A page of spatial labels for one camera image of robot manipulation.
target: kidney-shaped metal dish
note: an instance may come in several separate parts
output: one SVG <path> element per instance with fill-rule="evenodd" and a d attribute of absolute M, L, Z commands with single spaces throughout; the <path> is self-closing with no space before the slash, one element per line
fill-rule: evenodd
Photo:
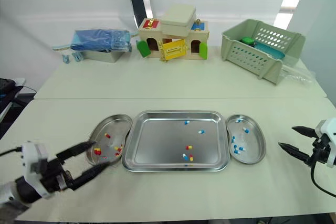
<path fill-rule="evenodd" d="M 266 153 L 265 138 L 261 128 L 252 118 L 246 115 L 232 115 L 226 120 L 226 127 L 233 158 L 245 164 L 256 164 L 263 159 Z"/>
<path fill-rule="evenodd" d="M 225 120 L 214 111 L 141 112 L 122 162 L 133 172 L 221 170 L 229 162 Z"/>
<path fill-rule="evenodd" d="M 96 143 L 86 151 L 90 164 L 109 161 L 114 166 L 121 158 L 125 140 L 132 126 L 128 115 L 112 115 L 101 121 L 91 133 L 89 141 Z"/>

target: green plastic basket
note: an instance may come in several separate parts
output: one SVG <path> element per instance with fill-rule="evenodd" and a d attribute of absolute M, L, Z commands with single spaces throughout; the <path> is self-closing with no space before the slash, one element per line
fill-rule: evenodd
<path fill-rule="evenodd" d="M 258 75 L 258 78 L 278 84 L 282 65 L 294 66 L 301 55 L 305 37 L 264 22 L 248 19 L 222 33 L 222 60 L 229 60 Z M 239 42 L 244 37 L 253 38 L 285 54 L 281 60 L 254 47 Z"/>

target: table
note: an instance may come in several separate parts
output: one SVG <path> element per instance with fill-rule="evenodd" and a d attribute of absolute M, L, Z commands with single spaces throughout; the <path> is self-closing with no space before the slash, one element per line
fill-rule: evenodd
<path fill-rule="evenodd" d="M 143 59 L 135 49 L 116 63 L 94 60 L 62 64 L 35 99 L 162 99 L 326 97 L 317 82 L 291 79 L 277 86 L 229 61 L 220 47 L 209 47 L 202 60 Z M 306 68 L 300 60 L 298 67 Z"/>
<path fill-rule="evenodd" d="M 84 140 L 112 114 L 134 118 L 148 109 L 215 110 L 235 113 L 260 125 L 267 151 L 255 165 L 231 158 L 220 172 L 132 173 L 121 164 L 78 189 L 39 200 L 19 220 L 56 222 L 132 222 L 225 219 L 335 212 L 336 201 L 314 187 L 310 168 L 289 156 L 278 142 L 312 153 L 313 139 L 291 130 L 315 127 L 336 116 L 327 98 L 255 99 L 59 99 L 32 101 L 0 141 L 6 150 L 31 140 L 45 143 L 50 157 Z M 74 177 L 89 167 L 83 155 L 66 167 Z M 2 157 L 0 183 L 22 175 L 19 154 Z M 336 191 L 336 173 L 318 164 L 316 180 Z"/>

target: black cable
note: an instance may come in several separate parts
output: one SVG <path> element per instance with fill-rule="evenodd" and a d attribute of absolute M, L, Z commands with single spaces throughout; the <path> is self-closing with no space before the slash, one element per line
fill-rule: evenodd
<path fill-rule="evenodd" d="M 284 222 L 280 223 L 280 224 L 285 224 L 286 222 L 290 221 L 290 219 L 285 220 Z"/>
<path fill-rule="evenodd" d="M 0 153 L 0 157 L 6 155 L 8 153 L 11 153 L 11 152 L 21 152 L 21 151 L 22 151 L 22 147 L 16 147 L 14 149 L 10 149 L 10 150 L 7 150 L 5 152 Z"/>
<path fill-rule="evenodd" d="M 35 89 L 32 89 L 32 88 L 27 87 L 27 86 L 23 86 L 23 87 L 33 90 L 35 92 L 35 94 L 37 93 L 37 91 Z"/>
<path fill-rule="evenodd" d="M 314 159 L 313 159 L 313 163 L 311 165 L 311 170 L 310 170 L 310 177 L 311 177 L 311 181 L 313 181 L 313 184 L 319 188 L 322 192 L 326 193 L 326 194 L 329 194 L 330 196 L 332 197 L 335 197 L 336 198 L 336 195 L 335 194 L 332 194 L 331 192 L 323 189 L 322 187 L 320 187 L 316 182 L 315 182 L 315 179 L 314 179 L 314 171 L 315 171 L 315 166 L 316 166 L 316 162 L 317 160 L 319 159 L 320 157 L 320 151 L 317 151 Z"/>

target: clear plastic bag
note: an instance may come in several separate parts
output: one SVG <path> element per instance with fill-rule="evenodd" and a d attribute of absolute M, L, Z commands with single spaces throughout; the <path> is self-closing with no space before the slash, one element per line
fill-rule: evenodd
<path fill-rule="evenodd" d="M 298 81 L 302 84 L 312 84 L 316 81 L 316 74 L 308 69 L 282 66 L 280 76 L 283 78 Z"/>
<path fill-rule="evenodd" d="M 74 51 L 131 51 L 131 35 L 127 30 L 76 30 L 70 48 Z"/>

